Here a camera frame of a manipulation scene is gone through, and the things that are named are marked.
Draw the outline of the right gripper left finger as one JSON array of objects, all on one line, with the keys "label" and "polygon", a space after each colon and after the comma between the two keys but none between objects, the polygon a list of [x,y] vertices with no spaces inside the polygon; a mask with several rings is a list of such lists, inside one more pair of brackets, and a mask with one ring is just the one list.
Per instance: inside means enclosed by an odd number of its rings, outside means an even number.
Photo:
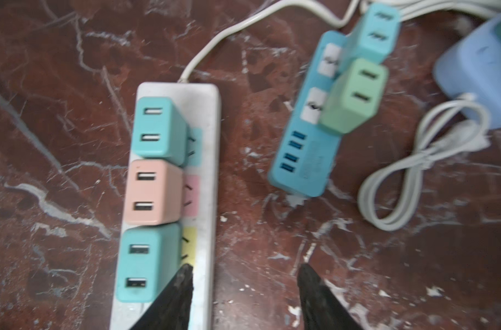
[{"label": "right gripper left finger", "polygon": [[193,290],[193,266],[186,263],[130,330],[187,330]]}]

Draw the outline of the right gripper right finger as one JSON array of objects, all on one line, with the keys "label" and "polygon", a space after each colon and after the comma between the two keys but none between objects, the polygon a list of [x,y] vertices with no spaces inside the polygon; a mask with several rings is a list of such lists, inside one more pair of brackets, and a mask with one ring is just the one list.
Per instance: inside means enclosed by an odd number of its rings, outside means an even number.
[{"label": "right gripper right finger", "polygon": [[308,263],[300,266],[297,284],[304,329],[362,329]]}]

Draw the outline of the teal adapter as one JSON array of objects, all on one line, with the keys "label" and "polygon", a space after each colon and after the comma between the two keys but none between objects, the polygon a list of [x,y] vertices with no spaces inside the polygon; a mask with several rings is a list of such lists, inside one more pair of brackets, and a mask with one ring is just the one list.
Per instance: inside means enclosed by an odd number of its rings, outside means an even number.
[{"label": "teal adapter", "polygon": [[347,38],[337,72],[342,74],[356,59],[381,64],[396,46],[400,19],[398,9],[381,3],[371,4]]},{"label": "teal adapter", "polygon": [[122,303],[152,303],[180,268],[182,227],[178,222],[130,228],[118,256],[116,298]]},{"label": "teal adapter", "polygon": [[132,151],[142,158],[163,159],[183,166],[187,159],[188,124],[168,97],[137,100]]}]

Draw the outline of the pink adapter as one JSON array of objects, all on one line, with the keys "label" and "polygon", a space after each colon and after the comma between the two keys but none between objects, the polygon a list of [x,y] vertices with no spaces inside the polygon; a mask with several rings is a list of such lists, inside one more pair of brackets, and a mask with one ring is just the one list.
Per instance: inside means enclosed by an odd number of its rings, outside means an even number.
[{"label": "pink adapter", "polygon": [[138,159],[129,165],[124,220],[156,226],[182,217],[184,171],[162,159]]}]

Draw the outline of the teal power strip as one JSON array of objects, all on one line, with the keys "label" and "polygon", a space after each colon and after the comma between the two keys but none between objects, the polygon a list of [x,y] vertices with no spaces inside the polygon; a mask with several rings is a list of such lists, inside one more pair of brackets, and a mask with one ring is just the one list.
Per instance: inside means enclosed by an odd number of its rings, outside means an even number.
[{"label": "teal power strip", "polygon": [[318,197],[327,186],[341,137],[325,132],[318,122],[346,40],[335,31],[320,38],[268,172],[269,183],[288,193]]}]

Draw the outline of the white long power strip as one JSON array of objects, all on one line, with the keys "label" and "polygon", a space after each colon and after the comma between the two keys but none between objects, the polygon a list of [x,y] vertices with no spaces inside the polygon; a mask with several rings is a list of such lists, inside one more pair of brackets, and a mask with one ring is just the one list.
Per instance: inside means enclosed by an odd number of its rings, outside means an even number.
[{"label": "white long power strip", "polygon": [[[180,267],[186,263],[193,266],[194,290],[188,328],[209,329],[213,307],[221,96],[212,84],[144,82],[139,85],[136,102],[151,96],[170,98],[188,124],[187,159],[179,166],[184,171],[182,217],[176,221],[182,227]],[[134,160],[164,159],[142,158],[131,148],[129,165]],[[123,232],[139,226],[147,225],[126,223],[123,208],[121,238]],[[110,327],[130,329],[152,303],[120,302],[116,298],[115,280]]]}]

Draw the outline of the light blue square power socket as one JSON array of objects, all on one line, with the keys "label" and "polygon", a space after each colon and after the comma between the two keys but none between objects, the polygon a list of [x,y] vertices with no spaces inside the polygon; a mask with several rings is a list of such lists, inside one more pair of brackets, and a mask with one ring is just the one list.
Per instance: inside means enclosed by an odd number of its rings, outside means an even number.
[{"label": "light blue square power socket", "polygon": [[501,42],[495,26],[501,14],[477,27],[436,61],[433,78],[443,93],[455,99],[475,95],[491,115],[491,129],[501,128]]}]

